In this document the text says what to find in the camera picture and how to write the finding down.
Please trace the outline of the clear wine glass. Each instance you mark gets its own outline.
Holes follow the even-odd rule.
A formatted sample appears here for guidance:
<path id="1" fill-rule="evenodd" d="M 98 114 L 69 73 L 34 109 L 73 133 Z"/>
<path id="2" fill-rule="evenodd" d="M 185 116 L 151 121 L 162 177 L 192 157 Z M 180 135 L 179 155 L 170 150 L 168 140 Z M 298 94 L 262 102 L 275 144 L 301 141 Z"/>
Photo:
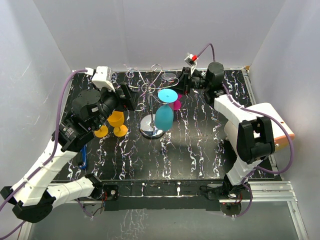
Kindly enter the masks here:
<path id="1" fill-rule="evenodd" d="M 161 75 L 161 79 L 167 82 L 174 82 L 176 78 L 177 78 L 176 74 L 172 72 L 164 72 Z"/>

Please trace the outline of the blue wine glass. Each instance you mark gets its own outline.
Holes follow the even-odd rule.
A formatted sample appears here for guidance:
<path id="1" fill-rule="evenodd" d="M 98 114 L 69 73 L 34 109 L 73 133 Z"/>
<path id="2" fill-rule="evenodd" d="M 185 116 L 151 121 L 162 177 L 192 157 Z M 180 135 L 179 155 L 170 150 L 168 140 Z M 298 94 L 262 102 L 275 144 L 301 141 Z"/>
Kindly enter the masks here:
<path id="1" fill-rule="evenodd" d="M 158 92 L 158 98 L 163 104 L 155 113 L 155 126 L 162 131 L 168 131 L 173 126 L 173 103 L 178 99 L 178 94 L 172 89 L 162 89 Z"/>

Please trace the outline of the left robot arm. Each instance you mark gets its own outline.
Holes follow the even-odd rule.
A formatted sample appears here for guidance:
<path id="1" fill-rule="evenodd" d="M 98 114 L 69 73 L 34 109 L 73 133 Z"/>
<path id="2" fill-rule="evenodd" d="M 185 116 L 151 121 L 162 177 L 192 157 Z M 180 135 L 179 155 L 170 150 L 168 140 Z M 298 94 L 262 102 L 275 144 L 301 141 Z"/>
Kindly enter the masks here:
<path id="1" fill-rule="evenodd" d="M 59 122 L 47 147 L 15 185 L 0 191 L 4 200 L 13 205 L 12 212 L 23 221 L 38 223 L 50 212 L 78 198 L 99 199 L 103 183 L 94 174 L 78 180 L 51 186 L 50 183 L 94 137 L 113 113 L 134 111 L 139 93 L 122 82 L 115 90 L 107 87 L 82 90 L 71 103 L 71 110 Z"/>

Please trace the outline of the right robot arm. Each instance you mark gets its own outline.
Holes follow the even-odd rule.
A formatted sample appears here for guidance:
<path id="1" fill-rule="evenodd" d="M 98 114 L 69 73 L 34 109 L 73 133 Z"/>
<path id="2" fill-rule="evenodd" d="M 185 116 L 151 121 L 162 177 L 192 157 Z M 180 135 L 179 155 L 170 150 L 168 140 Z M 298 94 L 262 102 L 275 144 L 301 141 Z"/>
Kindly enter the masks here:
<path id="1" fill-rule="evenodd" d="M 205 75 L 192 65 L 183 67 L 170 87 L 182 95 L 188 95 L 192 89 L 203 90 L 205 102 L 228 120 L 225 134 L 236 161 L 225 174 L 222 185 L 210 192 L 233 199 L 246 189 L 249 176 L 259 164 L 275 152 L 275 142 L 271 119 L 255 116 L 235 101 L 224 84 L 224 77 L 224 66 L 219 62 L 211 62 Z"/>

